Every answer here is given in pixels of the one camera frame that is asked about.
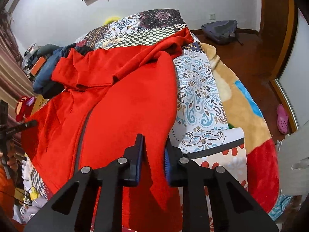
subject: cable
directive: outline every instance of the cable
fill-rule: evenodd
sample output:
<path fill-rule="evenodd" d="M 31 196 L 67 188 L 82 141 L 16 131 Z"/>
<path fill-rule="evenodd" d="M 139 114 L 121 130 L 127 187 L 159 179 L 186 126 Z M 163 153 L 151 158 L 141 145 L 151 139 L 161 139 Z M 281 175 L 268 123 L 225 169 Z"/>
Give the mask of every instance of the cable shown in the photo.
<path fill-rule="evenodd" d="M 22 202 L 21 200 L 19 200 L 19 199 L 15 198 L 14 196 L 12 196 L 12 195 L 10 195 L 10 194 L 8 194 L 8 193 L 6 193 L 6 192 L 3 192 L 3 191 L 1 191 L 1 190 L 0 190 L 0 192 L 1 192 L 1 193 L 4 193 L 4 194 L 6 194 L 6 195 L 8 195 L 8 196 L 10 196 L 10 197 L 12 197 L 12 198 L 14 198 L 15 200 L 17 200 L 18 202 L 20 202 L 20 203 L 22 203 L 22 204 L 25 204 L 25 205 L 27 205 L 27 206 L 29 206 L 29 207 L 32 206 L 32 200 L 31 200 L 27 195 L 21 193 L 20 191 L 18 191 L 18 192 L 21 193 L 21 194 L 23 194 L 26 198 L 28 198 L 28 199 L 29 199 L 29 202 L 30 202 L 31 204 Z"/>
<path fill-rule="evenodd" d="M 32 206 L 32 199 L 31 199 L 31 196 L 30 196 L 30 193 L 29 193 L 29 191 L 31 190 L 31 188 L 29 188 L 28 191 L 24 190 L 24 193 L 26 192 L 26 194 L 20 192 L 16 187 L 15 187 L 15 189 L 16 189 L 19 193 L 21 193 L 22 195 L 24 195 L 24 196 L 26 197 L 26 202 L 31 203 L 31 205 L 30 205 L 30 204 L 26 204 L 26 205 L 28 205 L 29 207 Z"/>

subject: metal screw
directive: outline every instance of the metal screw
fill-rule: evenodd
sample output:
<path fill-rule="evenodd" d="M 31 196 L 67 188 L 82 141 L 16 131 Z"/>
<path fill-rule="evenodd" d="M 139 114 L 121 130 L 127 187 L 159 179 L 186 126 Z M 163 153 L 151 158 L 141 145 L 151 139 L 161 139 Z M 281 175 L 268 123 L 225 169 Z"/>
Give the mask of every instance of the metal screw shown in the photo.
<path fill-rule="evenodd" d="M 124 163 L 126 163 L 127 161 L 128 161 L 128 159 L 127 159 L 127 158 L 124 158 L 124 157 L 121 157 L 121 158 L 118 159 L 118 163 L 119 163 L 119 164 L 124 164 Z"/>
<path fill-rule="evenodd" d="M 81 172 L 82 172 L 82 173 L 89 173 L 89 172 L 90 172 L 90 167 L 83 167 L 83 168 L 81 169 Z"/>
<path fill-rule="evenodd" d="M 222 167 L 222 166 L 217 166 L 217 167 L 216 167 L 216 171 L 217 171 L 218 173 L 224 173 L 224 172 L 225 172 L 225 168 Z"/>
<path fill-rule="evenodd" d="M 179 159 L 179 162 L 180 162 L 181 164 L 187 164 L 187 163 L 189 162 L 189 159 L 186 158 L 186 157 L 182 157 L 182 158 Z"/>

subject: power outlet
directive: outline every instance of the power outlet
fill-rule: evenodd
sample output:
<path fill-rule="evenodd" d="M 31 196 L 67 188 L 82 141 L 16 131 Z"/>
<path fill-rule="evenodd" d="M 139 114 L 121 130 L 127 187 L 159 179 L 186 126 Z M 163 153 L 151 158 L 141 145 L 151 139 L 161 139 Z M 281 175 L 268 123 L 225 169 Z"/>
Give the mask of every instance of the power outlet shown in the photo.
<path fill-rule="evenodd" d="M 216 14 L 209 14 L 209 20 L 216 20 Z"/>

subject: striped curtain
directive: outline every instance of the striped curtain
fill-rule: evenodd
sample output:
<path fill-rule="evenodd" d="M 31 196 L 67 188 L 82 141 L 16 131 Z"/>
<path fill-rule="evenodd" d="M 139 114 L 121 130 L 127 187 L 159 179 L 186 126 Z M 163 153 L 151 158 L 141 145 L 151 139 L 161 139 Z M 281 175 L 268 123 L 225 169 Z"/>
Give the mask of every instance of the striped curtain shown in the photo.
<path fill-rule="evenodd" d="M 9 104 L 9 126 L 16 125 L 15 107 L 22 96 L 34 96 L 32 84 L 20 65 L 23 58 L 10 29 L 7 14 L 0 13 L 0 99 Z M 15 136 L 19 146 L 20 134 Z"/>

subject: bed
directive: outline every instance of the bed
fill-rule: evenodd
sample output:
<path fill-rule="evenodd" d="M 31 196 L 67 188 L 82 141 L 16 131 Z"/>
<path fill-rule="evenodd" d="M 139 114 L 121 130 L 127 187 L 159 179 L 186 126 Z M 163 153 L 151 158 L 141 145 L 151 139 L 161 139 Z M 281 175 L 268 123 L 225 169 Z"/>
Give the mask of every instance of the bed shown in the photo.
<path fill-rule="evenodd" d="M 76 42 L 93 49 L 154 45 L 185 27 L 179 11 L 155 9 L 98 27 Z M 194 35 L 193 38 L 194 43 L 184 46 L 182 55 L 174 59 L 178 91 L 177 117 L 169 134 L 171 143 L 183 153 L 190 153 L 201 166 L 226 167 L 270 212 L 278 197 L 279 179 L 275 146 L 267 124 L 246 88 L 220 61 L 216 49 L 200 43 Z M 37 101 L 34 110 L 48 104 L 43 99 Z M 213 155 L 194 157 L 198 152 L 211 154 L 215 150 Z M 51 198 L 52 193 L 30 160 L 26 166 L 30 185 L 41 196 Z"/>

